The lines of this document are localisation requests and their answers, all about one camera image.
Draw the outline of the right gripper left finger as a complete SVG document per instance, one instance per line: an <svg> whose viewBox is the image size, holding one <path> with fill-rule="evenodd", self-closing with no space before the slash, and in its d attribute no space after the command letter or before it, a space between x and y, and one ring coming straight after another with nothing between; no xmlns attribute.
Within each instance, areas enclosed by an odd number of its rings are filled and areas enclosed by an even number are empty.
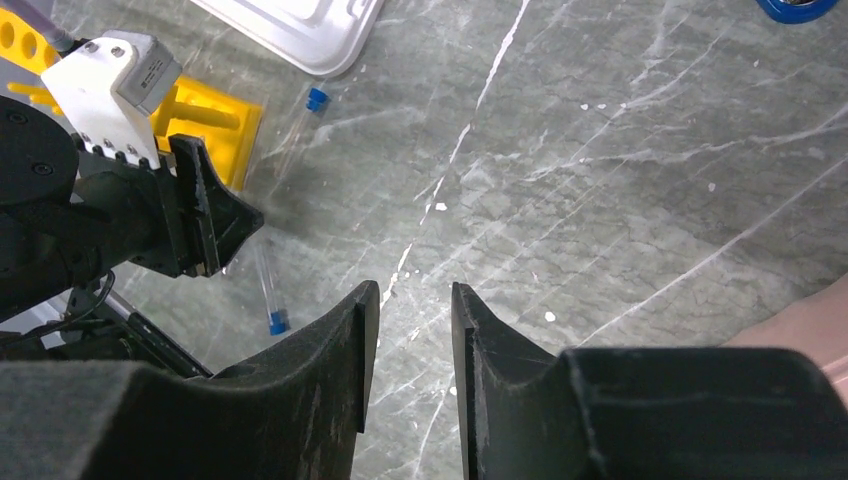
<svg viewBox="0 0 848 480"><path fill-rule="evenodd" d="M347 479L365 429L376 282L211 378L141 362L1 366L5 479Z"/></svg>

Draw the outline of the yellow test tube rack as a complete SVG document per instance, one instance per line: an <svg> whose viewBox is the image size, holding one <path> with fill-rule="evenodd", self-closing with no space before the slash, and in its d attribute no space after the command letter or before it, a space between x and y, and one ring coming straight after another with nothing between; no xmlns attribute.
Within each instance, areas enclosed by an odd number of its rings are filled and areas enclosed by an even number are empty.
<svg viewBox="0 0 848 480"><path fill-rule="evenodd" d="M38 76L59 61L43 36L14 13L1 10L1 57ZM234 191L244 187L263 107L181 75L150 117L160 149L167 139L185 134L202 139L221 182Z"/></svg>

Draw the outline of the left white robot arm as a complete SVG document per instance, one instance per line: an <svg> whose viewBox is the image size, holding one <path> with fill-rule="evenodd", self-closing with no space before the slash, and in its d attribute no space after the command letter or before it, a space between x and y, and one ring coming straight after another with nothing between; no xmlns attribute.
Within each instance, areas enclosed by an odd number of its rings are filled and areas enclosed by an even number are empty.
<svg viewBox="0 0 848 480"><path fill-rule="evenodd" d="M205 374L119 303L115 268L211 277L264 219L222 184L200 139L173 136L159 159L108 157L43 112L2 99L1 317L68 295L57 319L3 332L3 360L135 360L183 377Z"/></svg>

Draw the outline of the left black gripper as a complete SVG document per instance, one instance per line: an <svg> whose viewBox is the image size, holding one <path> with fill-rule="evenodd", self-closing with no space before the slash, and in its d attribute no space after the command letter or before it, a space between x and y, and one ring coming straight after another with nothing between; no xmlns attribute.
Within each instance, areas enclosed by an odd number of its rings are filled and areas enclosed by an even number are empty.
<svg viewBox="0 0 848 480"><path fill-rule="evenodd" d="M212 277L264 217L221 182L202 139L178 134L168 142L176 178L146 159L135 165L81 152L74 192L101 215L96 245L103 268L130 262L171 278Z"/></svg>

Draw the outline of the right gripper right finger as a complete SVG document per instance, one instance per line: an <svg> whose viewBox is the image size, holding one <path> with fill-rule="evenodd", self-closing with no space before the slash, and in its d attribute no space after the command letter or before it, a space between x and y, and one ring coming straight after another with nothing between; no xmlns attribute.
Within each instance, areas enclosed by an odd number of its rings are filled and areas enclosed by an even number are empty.
<svg viewBox="0 0 848 480"><path fill-rule="evenodd" d="M843 479L847 411L776 348L551 354L469 286L451 298L468 479Z"/></svg>

